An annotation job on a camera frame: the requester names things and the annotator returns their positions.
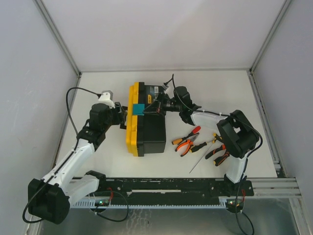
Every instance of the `red-handled pliers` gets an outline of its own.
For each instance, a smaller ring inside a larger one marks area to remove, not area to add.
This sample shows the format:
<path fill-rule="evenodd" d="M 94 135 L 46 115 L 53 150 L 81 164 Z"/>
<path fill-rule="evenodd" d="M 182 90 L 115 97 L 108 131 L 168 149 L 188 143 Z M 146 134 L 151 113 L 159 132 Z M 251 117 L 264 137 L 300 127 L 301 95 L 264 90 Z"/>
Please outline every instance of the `red-handled pliers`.
<path fill-rule="evenodd" d="M 183 154 L 181 154 L 181 157 L 185 156 L 188 151 L 190 150 L 190 147 L 193 146 L 195 139 L 198 137 L 199 133 L 194 134 L 190 139 L 187 139 L 185 142 L 179 144 L 177 148 L 175 149 L 175 152 L 177 152 L 181 147 L 187 145 L 187 148 Z"/>

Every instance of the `gray wall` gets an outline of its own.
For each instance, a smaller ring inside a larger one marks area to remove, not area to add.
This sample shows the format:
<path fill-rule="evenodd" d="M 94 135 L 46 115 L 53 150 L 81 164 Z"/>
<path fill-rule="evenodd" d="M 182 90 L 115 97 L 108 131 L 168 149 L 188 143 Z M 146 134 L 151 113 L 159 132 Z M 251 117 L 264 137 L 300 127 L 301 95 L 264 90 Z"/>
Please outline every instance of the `gray wall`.
<path fill-rule="evenodd" d="M 27 185 L 52 166 L 75 74 L 31 0 L 0 7 L 0 228 L 21 235 Z"/>
<path fill-rule="evenodd" d="M 313 219 L 312 13 L 312 0 L 294 1 L 255 76 L 287 171 Z"/>

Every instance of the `white wall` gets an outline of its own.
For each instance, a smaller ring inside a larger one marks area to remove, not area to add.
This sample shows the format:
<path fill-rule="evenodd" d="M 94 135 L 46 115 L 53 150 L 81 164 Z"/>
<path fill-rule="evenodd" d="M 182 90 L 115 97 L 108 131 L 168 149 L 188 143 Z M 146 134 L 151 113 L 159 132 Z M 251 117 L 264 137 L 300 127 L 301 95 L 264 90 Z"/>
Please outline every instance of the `white wall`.
<path fill-rule="evenodd" d="M 81 71 L 250 68 L 284 0 L 44 0 Z"/>
<path fill-rule="evenodd" d="M 0 234 L 21 235 L 28 183 L 52 166 L 76 78 L 31 0 L 3 2 L 0 22 Z"/>
<path fill-rule="evenodd" d="M 313 220 L 312 12 L 313 1 L 293 2 L 255 75 L 288 173 Z"/>

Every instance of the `toolbox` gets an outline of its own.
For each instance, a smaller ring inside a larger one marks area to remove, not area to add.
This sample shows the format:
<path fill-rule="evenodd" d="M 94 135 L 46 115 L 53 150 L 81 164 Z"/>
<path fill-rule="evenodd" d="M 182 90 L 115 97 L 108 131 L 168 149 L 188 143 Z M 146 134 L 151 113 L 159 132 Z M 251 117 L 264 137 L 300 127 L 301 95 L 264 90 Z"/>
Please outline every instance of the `toolbox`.
<path fill-rule="evenodd" d="M 145 107 L 164 92 L 161 86 L 135 82 L 129 89 L 126 145 L 129 153 L 143 157 L 163 153 L 166 143 L 165 116 L 143 114 Z"/>

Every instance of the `toolbox label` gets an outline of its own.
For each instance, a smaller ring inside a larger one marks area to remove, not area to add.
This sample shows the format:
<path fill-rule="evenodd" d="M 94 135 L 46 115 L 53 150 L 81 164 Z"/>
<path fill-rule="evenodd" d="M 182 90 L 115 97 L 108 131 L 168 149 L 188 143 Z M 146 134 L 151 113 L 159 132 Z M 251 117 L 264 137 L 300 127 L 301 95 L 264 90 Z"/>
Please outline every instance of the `toolbox label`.
<path fill-rule="evenodd" d="M 148 95 L 148 104 L 151 104 L 152 103 L 152 96 L 149 94 Z"/>

